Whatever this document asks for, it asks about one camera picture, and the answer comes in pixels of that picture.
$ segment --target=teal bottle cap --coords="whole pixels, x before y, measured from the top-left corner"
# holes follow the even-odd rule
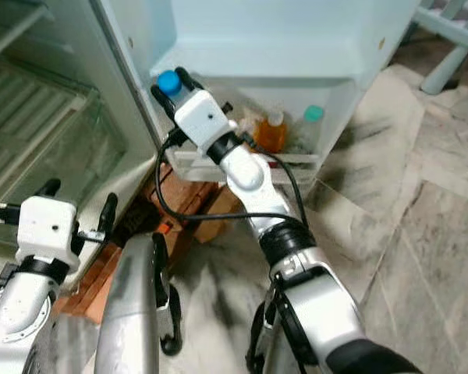
[[[305,109],[305,113],[303,114],[303,118],[305,121],[308,122],[316,122],[319,121],[324,116],[324,109],[318,107],[317,105],[309,105],[307,109]]]

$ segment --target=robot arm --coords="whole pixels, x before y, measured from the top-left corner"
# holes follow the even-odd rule
[[[251,339],[246,359],[250,371],[259,372],[261,368],[254,365],[257,358],[270,354],[267,336],[277,310],[301,364],[319,365],[322,372],[337,374],[419,372],[401,356],[366,338],[353,298],[308,228],[295,220],[290,205],[275,190],[267,161],[243,145],[233,132],[235,122],[227,119],[215,99],[185,69],[177,68],[175,74],[174,78],[173,72],[165,72],[151,92],[183,138],[190,139],[224,171],[229,188],[247,213],[282,215],[249,218],[271,266],[273,282],[258,313],[261,327],[254,329],[258,334]],[[184,95],[181,83],[189,93]]]
[[[52,179],[20,205],[0,203],[0,223],[18,225],[19,249],[0,290],[0,373],[49,372],[51,308],[68,273],[75,272],[86,240],[104,242],[111,231],[118,202],[109,194],[97,231],[78,232],[76,208],[53,199],[60,181]]]

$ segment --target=white chair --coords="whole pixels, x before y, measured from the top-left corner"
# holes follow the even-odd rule
[[[431,9],[434,0],[422,0],[413,17],[413,22],[456,44],[421,83],[422,91],[427,94],[439,94],[468,55],[468,20],[454,20],[466,1],[449,0],[443,9]]]

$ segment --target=brick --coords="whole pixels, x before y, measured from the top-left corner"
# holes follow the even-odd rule
[[[109,291],[111,290],[113,277],[114,274],[111,274],[109,278],[106,279],[101,290],[97,293],[94,300],[90,303],[87,310],[85,311],[85,316],[99,325],[102,323],[102,317],[104,315],[104,309],[106,306],[106,301],[108,300]]]
[[[175,173],[167,175],[161,183],[161,191],[168,206],[172,210],[183,214],[197,213],[217,189],[218,183],[185,181]],[[166,214],[158,201],[155,191],[151,194],[151,201],[174,226],[186,226],[186,223],[177,221]]]
[[[99,253],[95,261],[90,266],[89,270],[85,273],[80,281],[77,293],[71,295],[69,300],[62,306],[60,312],[72,314],[73,310],[78,306],[83,299],[87,290],[95,282],[106,263],[111,259],[119,247],[113,243],[108,243]]]
[[[242,204],[240,200],[231,192],[227,186],[224,186],[205,213],[234,213],[239,211],[241,206]],[[225,229],[226,225],[226,220],[203,221],[197,227],[194,238],[199,243],[209,242],[210,240],[216,238]]]
[[[166,177],[172,172],[173,172],[173,169],[170,165],[161,164],[160,181],[163,182],[166,179]],[[152,173],[149,179],[144,183],[144,187],[140,190],[139,196],[142,196],[148,201],[152,201],[151,195],[153,194],[155,189],[156,189],[156,185],[154,183],[154,173]]]
[[[111,259],[106,263],[97,279],[92,283],[88,288],[87,292],[80,300],[76,308],[73,310],[74,316],[82,316],[87,310],[88,306],[97,296],[97,293],[101,290],[104,282],[109,278],[109,276],[115,272],[116,266],[118,265],[119,258],[122,254],[121,248],[117,248],[112,255]]]

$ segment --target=refrigerator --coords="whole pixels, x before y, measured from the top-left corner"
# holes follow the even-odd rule
[[[305,191],[419,2],[0,0],[0,202],[60,178],[58,197],[78,206],[81,228],[97,226],[109,192],[121,217],[172,128],[151,84],[177,66],[238,122],[277,108],[291,128],[309,106],[323,108],[311,149],[280,154]],[[181,178],[224,178],[192,143],[167,156]],[[64,287],[98,250],[86,243]],[[16,228],[0,225],[0,270],[15,251]]]

